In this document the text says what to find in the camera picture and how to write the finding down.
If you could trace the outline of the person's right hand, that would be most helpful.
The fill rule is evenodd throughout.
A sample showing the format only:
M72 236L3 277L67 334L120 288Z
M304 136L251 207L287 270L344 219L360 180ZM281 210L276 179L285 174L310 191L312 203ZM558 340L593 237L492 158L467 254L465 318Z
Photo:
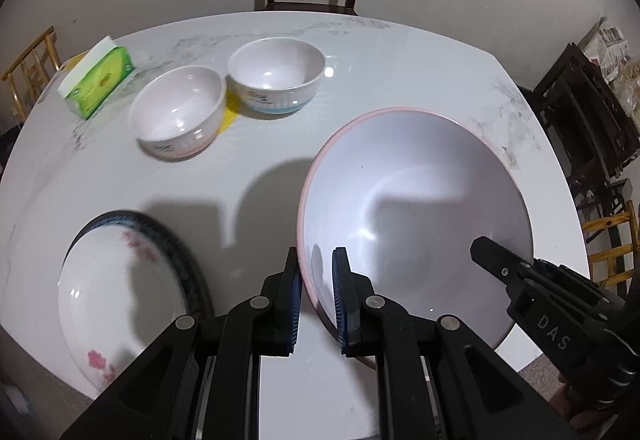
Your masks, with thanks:
M570 386L568 386L567 380L562 374L558 375L558 380L560 383L559 389L555 391L549 402L553 404L554 408L562 416L567 416L568 412L570 412L570 399L568 398Z

